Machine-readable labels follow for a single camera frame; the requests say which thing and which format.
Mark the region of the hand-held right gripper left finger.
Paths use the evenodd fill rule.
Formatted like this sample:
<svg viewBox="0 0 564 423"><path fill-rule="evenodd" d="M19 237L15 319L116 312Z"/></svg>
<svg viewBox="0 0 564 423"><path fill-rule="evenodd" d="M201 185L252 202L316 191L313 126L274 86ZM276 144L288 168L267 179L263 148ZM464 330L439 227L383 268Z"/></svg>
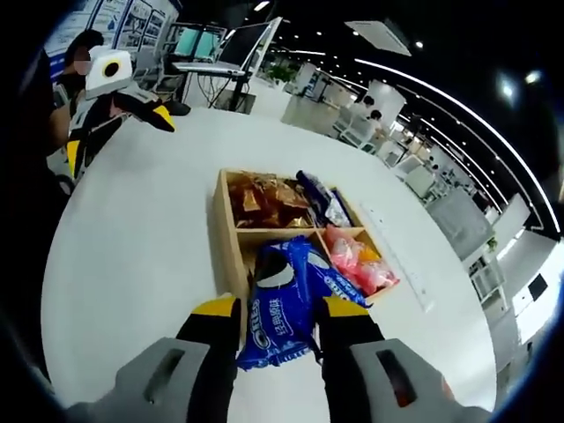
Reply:
<svg viewBox="0 0 564 423"><path fill-rule="evenodd" d="M116 373L114 387L66 412L69 422L225 422L237 376L241 301L198 305L176 338L161 338Z"/></svg>

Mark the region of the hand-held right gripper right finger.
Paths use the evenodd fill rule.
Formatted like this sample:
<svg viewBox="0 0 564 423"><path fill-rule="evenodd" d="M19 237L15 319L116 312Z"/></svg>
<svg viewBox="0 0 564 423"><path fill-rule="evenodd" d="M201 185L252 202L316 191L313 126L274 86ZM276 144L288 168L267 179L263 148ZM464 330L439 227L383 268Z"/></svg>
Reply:
<svg viewBox="0 0 564 423"><path fill-rule="evenodd" d="M442 373L366 309L336 296L317 304L322 377L333 422L487 422L490 413L446 398Z"/></svg>

